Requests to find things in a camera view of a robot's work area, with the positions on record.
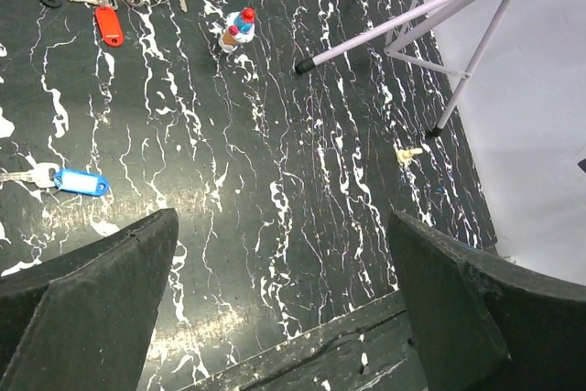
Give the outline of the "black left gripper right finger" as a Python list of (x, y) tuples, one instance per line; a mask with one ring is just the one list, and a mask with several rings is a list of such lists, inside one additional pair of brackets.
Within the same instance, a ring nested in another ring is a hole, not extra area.
[(430, 390), (582, 390), (585, 288), (469, 247), (404, 212), (389, 247)]

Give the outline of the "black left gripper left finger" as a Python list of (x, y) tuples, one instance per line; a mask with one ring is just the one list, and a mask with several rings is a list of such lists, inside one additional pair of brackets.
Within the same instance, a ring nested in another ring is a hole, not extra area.
[(2, 277), (2, 389), (135, 390), (178, 234), (163, 209)]

